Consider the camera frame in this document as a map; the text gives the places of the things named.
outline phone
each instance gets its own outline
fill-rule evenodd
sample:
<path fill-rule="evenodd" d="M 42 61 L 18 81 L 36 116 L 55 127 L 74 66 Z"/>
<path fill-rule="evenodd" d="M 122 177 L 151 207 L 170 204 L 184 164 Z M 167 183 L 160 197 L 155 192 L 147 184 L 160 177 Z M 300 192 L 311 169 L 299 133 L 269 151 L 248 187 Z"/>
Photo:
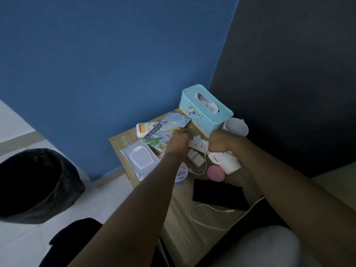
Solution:
<path fill-rule="evenodd" d="M 193 201 L 242 211 L 250 208 L 242 187 L 210 180 L 194 180 Z"/>

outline light blue tissue box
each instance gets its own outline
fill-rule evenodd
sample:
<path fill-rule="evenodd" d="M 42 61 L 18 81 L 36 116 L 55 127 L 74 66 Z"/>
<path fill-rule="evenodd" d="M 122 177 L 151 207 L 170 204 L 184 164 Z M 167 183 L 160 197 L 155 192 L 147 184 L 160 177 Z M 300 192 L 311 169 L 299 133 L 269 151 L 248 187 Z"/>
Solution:
<path fill-rule="evenodd" d="M 207 108 L 198 99 L 198 94 L 202 94 L 210 103 L 216 103 L 219 112 L 213 113 Z M 224 122 L 234 115 L 231 109 L 221 103 L 201 84 L 196 84 L 183 90 L 179 109 L 186 116 L 192 118 L 193 123 L 206 137 L 209 137 L 212 131 L 221 129 Z"/>

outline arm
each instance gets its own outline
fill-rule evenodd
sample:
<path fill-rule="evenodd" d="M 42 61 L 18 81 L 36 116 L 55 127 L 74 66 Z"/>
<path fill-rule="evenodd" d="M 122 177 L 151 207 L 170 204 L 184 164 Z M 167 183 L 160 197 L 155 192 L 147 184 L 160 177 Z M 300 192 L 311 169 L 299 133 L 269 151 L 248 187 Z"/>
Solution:
<path fill-rule="evenodd" d="M 210 135 L 209 151 L 232 151 L 265 198 L 323 266 L 356 266 L 356 212 L 246 137 Z"/>
<path fill-rule="evenodd" d="M 189 136 L 175 131 L 162 161 L 110 216 L 68 265 L 150 266 Z"/>

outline charging cable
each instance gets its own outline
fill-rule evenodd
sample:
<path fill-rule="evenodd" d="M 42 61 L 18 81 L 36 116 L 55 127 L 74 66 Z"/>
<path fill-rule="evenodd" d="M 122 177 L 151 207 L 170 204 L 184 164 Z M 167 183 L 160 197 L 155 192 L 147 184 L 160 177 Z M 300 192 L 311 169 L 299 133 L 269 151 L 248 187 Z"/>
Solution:
<path fill-rule="evenodd" d="M 188 167 L 188 172 L 193 173 L 195 175 L 203 175 L 207 171 L 207 152 L 204 153 L 204 159 L 205 159 L 205 170 L 203 173 L 195 173 L 190 167 Z"/>
<path fill-rule="evenodd" d="M 215 209 L 215 208 L 211 207 L 210 205 L 207 205 L 207 204 L 202 203 L 202 204 L 198 204 L 197 206 L 194 206 L 193 209 L 190 210 L 190 218 L 191 218 L 195 223 L 197 223 L 197 224 L 199 224 L 199 225 L 201 225 L 201 226 L 203 226 L 203 227 L 206 227 L 206 228 L 209 228 L 209 229 L 213 229 L 213 230 L 227 231 L 227 230 L 231 229 L 237 222 L 239 222 L 245 215 L 247 215 L 247 214 L 249 213 L 249 211 L 251 211 L 251 209 L 252 209 L 257 203 L 259 203 L 261 200 L 263 200 L 264 198 L 265 198 L 265 197 L 261 197 L 258 201 L 256 201 L 256 202 L 255 202 L 238 220 L 236 220 L 236 221 L 234 222 L 234 224 L 233 224 L 230 228 L 228 228 L 228 229 L 220 229 L 220 228 L 216 228 L 216 227 L 212 227 L 212 226 L 208 226 L 208 225 L 206 225 L 206 224 L 203 224 L 203 223 L 201 223 L 201 222 L 199 222 L 199 221 L 197 221 L 197 220 L 195 220 L 195 219 L 193 218 L 192 212 L 193 212 L 197 207 L 199 207 L 199 206 L 207 206 L 207 207 L 209 207 L 210 209 L 213 209 L 214 211 L 217 211 L 217 212 L 234 212 L 234 211 L 235 211 L 234 209 L 218 210 L 218 209 Z"/>

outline black garbage bag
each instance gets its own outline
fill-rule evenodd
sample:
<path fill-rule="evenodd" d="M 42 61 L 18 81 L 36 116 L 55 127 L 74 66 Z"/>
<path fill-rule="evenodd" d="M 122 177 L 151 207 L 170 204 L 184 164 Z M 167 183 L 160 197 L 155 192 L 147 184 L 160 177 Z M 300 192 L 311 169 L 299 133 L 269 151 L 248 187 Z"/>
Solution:
<path fill-rule="evenodd" d="M 30 149 L 0 164 L 0 220 L 41 224 L 72 206 L 85 187 L 56 151 Z"/>

